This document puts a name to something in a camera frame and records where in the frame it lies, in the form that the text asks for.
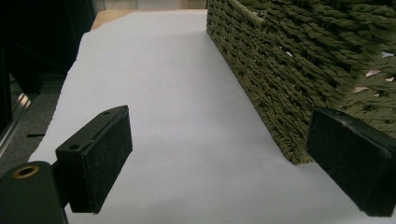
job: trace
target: table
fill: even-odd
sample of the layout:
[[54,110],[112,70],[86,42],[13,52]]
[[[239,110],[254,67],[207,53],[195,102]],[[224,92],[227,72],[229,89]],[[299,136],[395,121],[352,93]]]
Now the table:
[[83,223],[395,223],[360,212],[317,164],[287,161],[205,32],[205,11],[134,12],[85,34],[31,161],[130,107],[134,151]]

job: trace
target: black cabinet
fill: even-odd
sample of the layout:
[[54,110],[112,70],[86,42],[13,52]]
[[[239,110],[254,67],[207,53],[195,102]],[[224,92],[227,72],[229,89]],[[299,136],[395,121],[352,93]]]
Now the black cabinet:
[[[2,85],[7,82],[9,71],[25,93],[40,91],[41,72],[66,76],[77,57],[79,42],[95,18],[91,0],[7,0],[2,1],[0,10],[0,47],[4,52],[0,81]],[[9,91],[3,89],[2,99]],[[3,103],[0,101],[0,113]]]

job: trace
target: bolt hole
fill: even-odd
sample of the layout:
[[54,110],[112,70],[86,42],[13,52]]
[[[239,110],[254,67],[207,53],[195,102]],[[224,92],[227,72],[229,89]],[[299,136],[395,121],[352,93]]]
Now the bolt hole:
[[76,150],[76,149],[78,149],[79,148],[79,144],[74,144],[74,145],[71,145],[70,147],[69,147],[69,149],[71,149],[71,150]]
[[26,166],[21,169],[19,169],[17,172],[14,174],[14,178],[16,179],[24,179],[26,177],[29,177],[31,175],[34,175],[38,171],[38,166]]

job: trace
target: black rectangular block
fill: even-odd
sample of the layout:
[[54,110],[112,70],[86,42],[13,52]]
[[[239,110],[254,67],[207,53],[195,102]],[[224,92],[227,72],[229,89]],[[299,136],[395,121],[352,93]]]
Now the black rectangular block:
[[316,108],[309,155],[371,217],[390,217],[396,204],[396,139],[328,108]]
[[73,212],[99,213],[132,152],[128,106],[102,112],[56,149]]

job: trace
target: braided rope weave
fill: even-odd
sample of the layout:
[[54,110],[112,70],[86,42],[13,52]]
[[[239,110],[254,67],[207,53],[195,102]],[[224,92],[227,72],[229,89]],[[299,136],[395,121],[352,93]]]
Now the braided rope weave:
[[311,111],[396,138],[396,0],[210,0],[207,32],[295,164]]

